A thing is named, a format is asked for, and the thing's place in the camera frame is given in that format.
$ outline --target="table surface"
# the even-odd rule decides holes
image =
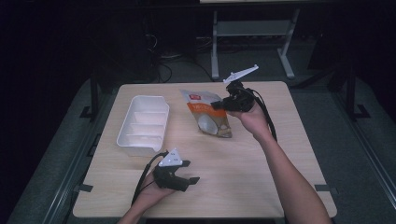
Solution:
[[[286,84],[244,82],[244,86],[261,94],[275,124],[278,143],[297,169],[312,186],[326,185]],[[178,176],[201,179],[186,192],[178,191],[163,199],[144,217],[283,217],[258,142],[238,119],[230,116],[232,138],[200,133],[179,91],[211,91],[223,98],[228,96],[225,87],[220,82],[122,86],[84,180],[85,185],[93,186],[92,191],[80,192],[74,215],[121,217],[128,210],[137,181],[151,158],[127,156],[117,145],[117,137],[134,96],[162,95],[170,106],[163,148],[176,147],[182,160],[191,161],[189,167],[177,170]],[[320,191],[318,195],[334,217],[337,211],[330,192]]]

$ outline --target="black device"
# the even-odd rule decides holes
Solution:
[[[248,112],[254,106],[253,90],[244,88],[241,81],[234,80],[226,87],[226,91],[230,93],[229,97],[211,103],[215,110],[225,109],[228,111]]]
[[[142,187],[143,181],[146,178],[146,175],[149,172],[149,168],[151,164],[159,157],[163,157],[154,168],[153,176],[154,181]],[[158,187],[162,189],[174,189],[186,191],[189,185],[195,185],[200,177],[191,177],[190,179],[181,178],[175,175],[175,172],[180,167],[188,167],[190,165],[190,161],[183,161],[176,149],[173,149],[171,152],[165,151],[154,156],[151,161],[146,165],[143,174],[140,176],[139,182],[137,183],[136,189],[134,191],[134,197],[132,199],[132,204],[137,199],[137,196],[140,192],[150,184],[156,184]]]
[[[228,84],[226,91],[230,93],[230,96],[223,98],[221,101],[211,103],[215,110],[224,109],[228,111],[248,112],[254,106],[254,102],[256,102],[262,108],[262,112],[264,113],[265,119],[270,127],[271,134],[277,141],[274,123],[271,120],[264,100],[258,92],[250,88],[245,89],[239,79]]]

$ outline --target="white stand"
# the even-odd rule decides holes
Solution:
[[[294,28],[297,22],[300,9],[294,11],[291,20],[283,21],[218,21],[218,12],[214,12],[213,18],[213,48],[212,48],[212,78],[219,78],[218,63],[218,36],[238,36],[238,35],[284,35],[285,44],[278,49],[280,61],[285,69],[288,78],[293,79],[294,74],[290,67],[286,53],[289,48]]]

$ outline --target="black cable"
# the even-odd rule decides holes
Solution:
[[[244,39],[244,43],[240,43],[241,38],[235,41],[235,38],[226,38],[222,41],[218,41],[218,54],[234,54],[241,51],[248,50],[250,44]]]
[[[205,52],[206,50],[210,49],[212,47],[212,38],[207,37],[203,39],[208,39],[204,44],[198,45],[197,46],[197,52]]]
[[[136,189],[134,190],[134,197],[132,198],[132,203],[131,203],[131,204],[134,204],[134,202],[135,202],[136,199],[137,199],[137,196],[139,196],[140,192],[142,191],[141,187],[142,187],[143,181],[144,181],[145,178],[146,178],[146,175],[147,175],[148,172],[149,172],[149,167],[151,166],[151,164],[152,164],[157,158],[159,158],[159,157],[165,157],[167,154],[168,154],[168,151],[162,152],[162,153],[159,153],[159,154],[155,155],[155,156],[151,159],[151,161],[146,165],[145,170],[143,171],[143,174],[140,176],[139,182],[137,183]]]
[[[216,80],[214,80],[214,79],[212,78],[212,76],[206,71],[206,69],[205,69],[203,66],[201,66],[200,64],[198,64],[198,62],[196,62],[195,60],[193,60],[193,62],[187,61],[187,60],[183,60],[183,61],[174,61],[175,59],[172,59],[172,60],[171,60],[171,59],[167,59],[167,60],[166,60],[166,63],[192,63],[192,64],[194,64],[194,65],[200,67],[200,68],[205,72],[205,74],[210,78],[210,80],[211,80],[212,82],[215,82],[215,81],[216,81]],[[159,65],[164,66],[164,67],[166,67],[167,69],[169,69],[169,71],[171,72],[171,76],[172,76],[172,69],[171,69],[169,66],[165,65],[164,63],[159,63]]]
[[[252,96],[254,98],[254,100],[257,102],[257,104],[259,104],[260,108],[262,109],[262,112],[264,113],[265,119],[266,119],[268,126],[270,128],[271,134],[274,137],[274,139],[277,141],[275,125],[271,120],[270,114],[268,112],[267,106],[264,103],[264,100],[262,99],[262,96],[257,91],[254,91],[252,89],[245,89],[245,88],[239,88],[239,87],[236,89],[246,92],[247,94],[249,94],[250,96]]]
[[[151,185],[152,183],[154,183],[154,182],[155,182],[155,180],[149,182],[145,187],[143,187],[143,188],[140,190],[140,192],[142,192],[143,189],[145,189],[146,187],[150,186],[150,185]]]
[[[167,79],[163,79],[163,76],[161,75],[161,72],[159,72],[159,75],[158,75],[158,82],[166,83],[166,82],[168,82],[171,79],[171,77],[173,75],[172,69],[169,66],[167,66],[167,65],[165,65],[163,63],[159,63],[159,65],[163,66],[163,67],[165,67],[165,68],[167,68],[169,70],[169,77]]]

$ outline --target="plastic bag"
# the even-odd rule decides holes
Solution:
[[[180,92],[203,133],[227,138],[233,136],[225,110],[214,110],[210,104],[221,100],[218,95],[209,91]]]

